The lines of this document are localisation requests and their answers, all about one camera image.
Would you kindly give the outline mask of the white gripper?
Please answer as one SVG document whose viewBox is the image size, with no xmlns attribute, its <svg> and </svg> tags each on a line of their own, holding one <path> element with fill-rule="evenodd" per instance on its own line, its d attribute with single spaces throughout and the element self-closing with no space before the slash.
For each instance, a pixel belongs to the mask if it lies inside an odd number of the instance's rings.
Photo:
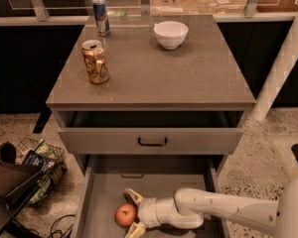
<svg viewBox="0 0 298 238">
<path fill-rule="evenodd" d="M 129 227 L 124 238 L 140 238 L 147 228 L 154 228 L 160 225 L 157 217 L 157 198 L 145 198 L 133 190 L 127 188 L 125 190 L 132 198 L 133 202 L 138 206 L 139 223 L 133 222 Z"/>
</svg>

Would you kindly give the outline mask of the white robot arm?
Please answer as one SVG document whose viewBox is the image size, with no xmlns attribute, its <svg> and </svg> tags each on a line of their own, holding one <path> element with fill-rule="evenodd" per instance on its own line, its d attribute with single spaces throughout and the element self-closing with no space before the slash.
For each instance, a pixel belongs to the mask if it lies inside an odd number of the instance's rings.
<svg viewBox="0 0 298 238">
<path fill-rule="evenodd" d="M 145 198 L 133 189 L 128 193 L 138 205 L 139 221 L 131 224 L 124 238 L 140 238 L 147 229 L 162 224 L 194 229 L 204 223 L 206 214 L 273 238 L 298 238 L 298 179 L 287 184 L 277 201 L 188 187 L 178 189 L 172 197 L 161 199 Z"/>
</svg>

